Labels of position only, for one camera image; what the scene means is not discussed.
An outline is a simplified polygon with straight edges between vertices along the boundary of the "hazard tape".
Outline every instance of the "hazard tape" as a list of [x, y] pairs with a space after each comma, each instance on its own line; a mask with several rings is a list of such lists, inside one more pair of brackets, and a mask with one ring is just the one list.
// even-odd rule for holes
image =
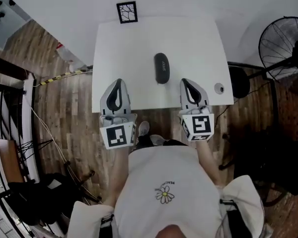
[[50, 78], [48, 80], [45, 80], [45, 81], [41, 82], [39, 85], [37, 85], [37, 86], [46, 85], [46, 84], [48, 84], [50, 82], [53, 82], [53, 81], [56, 81], [56, 80], [59, 80], [59, 79], [65, 78], [65, 77], [79, 75], [79, 74], [90, 72], [90, 71], [93, 71], [93, 69], [80, 69], [80, 70], [76, 70], [74, 72], [65, 72], [64, 74], [58, 75], [58, 76], [56, 76], [54, 78]]

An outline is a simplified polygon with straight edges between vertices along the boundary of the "black picture frame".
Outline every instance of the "black picture frame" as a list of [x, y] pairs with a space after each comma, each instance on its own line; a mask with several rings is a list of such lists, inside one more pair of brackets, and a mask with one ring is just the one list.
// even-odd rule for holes
[[[133, 5], [134, 11], [133, 12], [131, 11], [131, 12], [135, 14], [135, 19], [134, 20], [123, 19], [123, 15], [122, 15], [122, 12], [121, 12], [121, 6], [124, 6], [124, 5]], [[118, 3], [117, 4], [117, 11], [118, 11], [118, 16], [119, 16], [119, 20], [120, 20], [121, 24], [138, 22], [136, 1]]]

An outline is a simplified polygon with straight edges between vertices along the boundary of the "electric fan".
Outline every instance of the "electric fan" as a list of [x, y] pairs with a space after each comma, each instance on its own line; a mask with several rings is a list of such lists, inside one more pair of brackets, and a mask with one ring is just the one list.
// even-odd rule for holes
[[233, 95], [245, 97], [249, 93], [246, 81], [259, 75], [278, 81], [298, 95], [298, 17], [280, 18], [267, 26], [260, 37], [258, 50], [264, 65], [264, 68], [257, 67], [261, 68], [259, 72], [246, 76], [241, 68], [230, 67]]

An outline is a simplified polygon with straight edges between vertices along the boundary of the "gray sneaker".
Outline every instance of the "gray sneaker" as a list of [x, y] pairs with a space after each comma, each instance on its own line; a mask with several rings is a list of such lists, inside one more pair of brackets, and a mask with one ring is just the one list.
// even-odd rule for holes
[[140, 123], [139, 125], [139, 135], [138, 136], [144, 136], [146, 134], [149, 133], [149, 129], [150, 129], [150, 124], [147, 121], [143, 121], [142, 123]]
[[155, 145], [155, 146], [161, 146], [166, 141], [162, 136], [156, 135], [156, 134], [151, 135], [150, 139], [151, 139], [151, 142], [153, 143], [153, 145]]

